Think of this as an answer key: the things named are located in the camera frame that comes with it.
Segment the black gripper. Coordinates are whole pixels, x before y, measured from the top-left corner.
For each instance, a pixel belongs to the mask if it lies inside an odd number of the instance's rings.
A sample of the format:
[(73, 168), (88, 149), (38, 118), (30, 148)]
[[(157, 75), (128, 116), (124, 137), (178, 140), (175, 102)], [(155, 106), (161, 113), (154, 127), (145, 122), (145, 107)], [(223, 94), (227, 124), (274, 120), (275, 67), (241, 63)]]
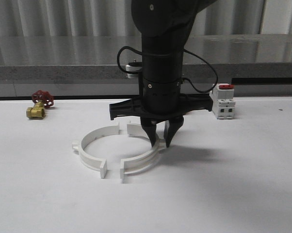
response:
[(138, 78), (139, 96), (109, 105), (110, 119), (116, 117), (141, 117), (142, 129), (147, 134), (151, 146), (158, 140), (157, 123), (167, 120), (164, 139), (168, 148), (171, 141), (184, 123), (183, 115), (194, 110), (211, 111), (213, 101), (209, 94), (183, 94), (180, 92), (183, 79), (169, 83), (156, 83)]

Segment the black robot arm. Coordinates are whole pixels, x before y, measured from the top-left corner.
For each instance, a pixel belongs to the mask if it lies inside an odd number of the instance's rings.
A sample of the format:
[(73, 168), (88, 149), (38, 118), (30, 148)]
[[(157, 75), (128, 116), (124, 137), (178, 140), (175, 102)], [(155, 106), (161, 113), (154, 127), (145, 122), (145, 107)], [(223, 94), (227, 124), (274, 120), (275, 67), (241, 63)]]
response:
[(151, 144), (157, 140), (156, 126), (165, 122), (164, 139), (170, 145), (183, 125), (184, 115), (193, 110), (212, 110), (209, 90), (182, 94), (185, 44), (197, 13), (210, 0), (134, 0), (133, 22), (142, 36), (142, 66), (137, 71), (139, 96), (110, 105), (110, 118), (137, 116)]

